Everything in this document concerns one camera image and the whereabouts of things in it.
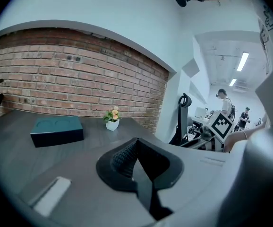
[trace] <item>black t-shirt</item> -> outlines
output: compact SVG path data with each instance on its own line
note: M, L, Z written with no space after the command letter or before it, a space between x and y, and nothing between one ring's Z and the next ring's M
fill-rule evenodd
M249 119L248 114L245 113L245 112L242 112L242 114L241 114L240 117L243 118L243 119ZM246 123L247 123L247 122L240 120L240 121L239 121L239 126L240 126L241 128L244 128L244 127L246 126Z

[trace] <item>fluorescent light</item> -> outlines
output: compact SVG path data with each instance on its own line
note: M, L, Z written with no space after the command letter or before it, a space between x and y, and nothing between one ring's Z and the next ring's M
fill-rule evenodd
M247 59L248 59L248 56L249 56L249 53L245 53L245 52L244 52L244 53L242 54L242 57L241 57L239 66L237 67L237 71L241 71L241 70L244 68L245 63L246 63L246 61L247 61Z
M230 87L232 87L234 85L234 83L236 82L236 79L232 79L232 82L230 83Z

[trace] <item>white flower pot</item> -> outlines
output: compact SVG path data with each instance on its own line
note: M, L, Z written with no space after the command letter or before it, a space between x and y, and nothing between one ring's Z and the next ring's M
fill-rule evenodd
M108 121L106 123L106 128L109 129L110 131L114 131L119 125L119 120L117 120L116 122L111 122Z

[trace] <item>orange flower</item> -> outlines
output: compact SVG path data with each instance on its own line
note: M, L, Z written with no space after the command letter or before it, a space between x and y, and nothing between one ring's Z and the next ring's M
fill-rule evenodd
M117 115L117 114L118 114L118 111L114 109L114 110L112 110L112 114L113 114L113 115Z

